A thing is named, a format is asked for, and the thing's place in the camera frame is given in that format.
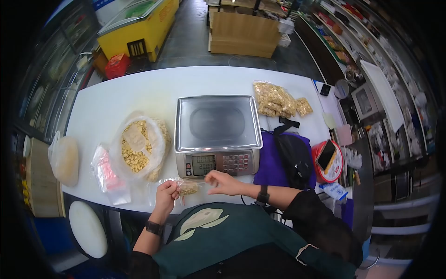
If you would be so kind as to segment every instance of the green apron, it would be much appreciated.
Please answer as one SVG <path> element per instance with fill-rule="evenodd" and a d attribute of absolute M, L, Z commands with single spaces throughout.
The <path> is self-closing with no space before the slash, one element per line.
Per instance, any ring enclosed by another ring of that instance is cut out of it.
<path fill-rule="evenodd" d="M 153 259 L 160 274 L 184 277 L 252 247 L 275 243 L 328 278 L 353 278 L 356 267 L 324 253 L 257 205 L 211 203 L 181 213 L 169 242 Z"/>

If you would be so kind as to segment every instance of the black backpack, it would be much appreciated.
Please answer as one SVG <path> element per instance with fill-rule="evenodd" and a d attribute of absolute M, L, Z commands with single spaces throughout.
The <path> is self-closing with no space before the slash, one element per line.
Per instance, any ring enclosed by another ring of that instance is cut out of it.
<path fill-rule="evenodd" d="M 313 172 L 311 153 L 303 140 L 289 134 L 283 134 L 291 127 L 300 127 L 300 123 L 283 117 L 279 122 L 284 123 L 274 129 L 274 143 L 276 144 L 282 167 L 285 170 L 289 186 L 303 190 L 307 188 L 308 180 Z"/>

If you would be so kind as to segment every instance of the scale display screen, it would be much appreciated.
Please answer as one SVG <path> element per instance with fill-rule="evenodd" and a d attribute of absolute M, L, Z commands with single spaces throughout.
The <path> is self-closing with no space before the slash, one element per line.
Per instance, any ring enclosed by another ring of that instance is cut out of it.
<path fill-rule="evenodd" d="M 215 155 L 192 156 L 192 170 L 194 175 L 207 175 L 215 170 Z"/>

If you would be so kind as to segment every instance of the freezer glass lid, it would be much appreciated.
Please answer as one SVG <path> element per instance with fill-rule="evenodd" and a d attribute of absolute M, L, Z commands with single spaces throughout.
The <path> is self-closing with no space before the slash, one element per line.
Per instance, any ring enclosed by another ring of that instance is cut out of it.
<path fill-rule="evenodd" d="M 163 0 L 134 1 L 133 4 L 125 7 L 101 30 L 99 30 L 99 36 L 139 21 L 141 18 L 148 16 L 162 1 Z"/>
<path fill-rule="evenodd" d="M 175 123 L 175 151 L 178 153 L 263 146 L 252 96 L 179 98 Z"/>

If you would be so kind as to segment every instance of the leaf print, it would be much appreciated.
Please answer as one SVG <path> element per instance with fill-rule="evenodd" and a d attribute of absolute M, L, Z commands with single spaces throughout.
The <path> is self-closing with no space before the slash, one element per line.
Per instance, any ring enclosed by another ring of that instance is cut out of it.
<path fill-rule="evenodd" d="M 211 222 L 211 223 L 207 223 L 207 224 L 201 226 L 200 228 L 212 228 L 212 227 L 214 227 L 214 226 L 220 224 L 220 223 L 223 222 L 224 220 L 226 220 L 226 218 L 228 218 L 228 217 L 229 217 L 229 214 L 226 215 L 225 217 L 220 218 L 220 219 L 218 219 L 218 220 L 215 220 L 215 221 L 213 221 L 213 222 Z"/>
<path fill-rule="evenodd" d="M 181 225 L 180 235 L 182 235 L 188 229 L 198 228 L 204 224 L 210 223 L 212 221 L 220 218 L 220 215 L 223 213 L 223 209 L 219 208 L 205 208 L 197 213 L 190 216 L 186 222 Z"/>
<path fill-rule="evenodd" d="M 189 231 L 189 232 L 187 232 L 187 233 L 185 233 L 183 235 L 180 235 L 174 241 L 186 240 L 186 239 L 190 238 L 194 234 L 194 231 L 195 230 L 193 229 L 193 230 L 191 230 L 191 231 Z"/>

